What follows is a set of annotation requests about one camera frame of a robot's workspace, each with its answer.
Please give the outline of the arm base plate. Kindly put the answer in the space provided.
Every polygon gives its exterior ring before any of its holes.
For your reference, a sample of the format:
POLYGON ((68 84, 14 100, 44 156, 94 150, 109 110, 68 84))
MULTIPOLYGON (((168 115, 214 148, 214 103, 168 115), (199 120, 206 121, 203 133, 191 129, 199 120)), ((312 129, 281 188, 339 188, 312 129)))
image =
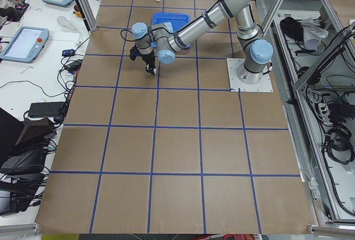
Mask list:
POLYGON ((231 92, 272 93, 271 78, 267 66, 260 73, 250 73, 245 69, 244 58, 227 58, 227 70, 231 92))

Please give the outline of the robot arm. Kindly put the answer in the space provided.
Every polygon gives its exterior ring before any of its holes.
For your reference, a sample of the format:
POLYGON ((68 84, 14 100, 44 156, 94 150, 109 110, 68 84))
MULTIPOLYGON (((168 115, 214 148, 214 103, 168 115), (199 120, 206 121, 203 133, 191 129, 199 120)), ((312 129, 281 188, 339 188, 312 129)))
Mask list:
POLYGON ((237 69, 237 76, 243 83, 254 85, 266 74, 264 68, 271 61, 273 47, 262 39, 261 28, 253 18, 251 0, 217 0, 177 31, 168 22, 151 26, 137 22, 131 28, 135 44, 130 50, 130 59, 141 57, 146 64, 145 70, 155 75, 157 59, 164 64, 172 63, 176 53, 232 18, 236 20, 237 37, 246 56, 237 69))

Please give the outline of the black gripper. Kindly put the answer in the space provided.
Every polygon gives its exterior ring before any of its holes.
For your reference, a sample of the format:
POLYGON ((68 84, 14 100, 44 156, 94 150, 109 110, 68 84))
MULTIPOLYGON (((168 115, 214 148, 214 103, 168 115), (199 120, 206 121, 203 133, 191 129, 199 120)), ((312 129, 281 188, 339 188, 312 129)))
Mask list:
POLYGON ((140 54, 142 60, 147 64, 145 71, 150 74, 156 74, 156 66, 155 66, 155 54, 154 52, 150 52, 149 54, 140 54))

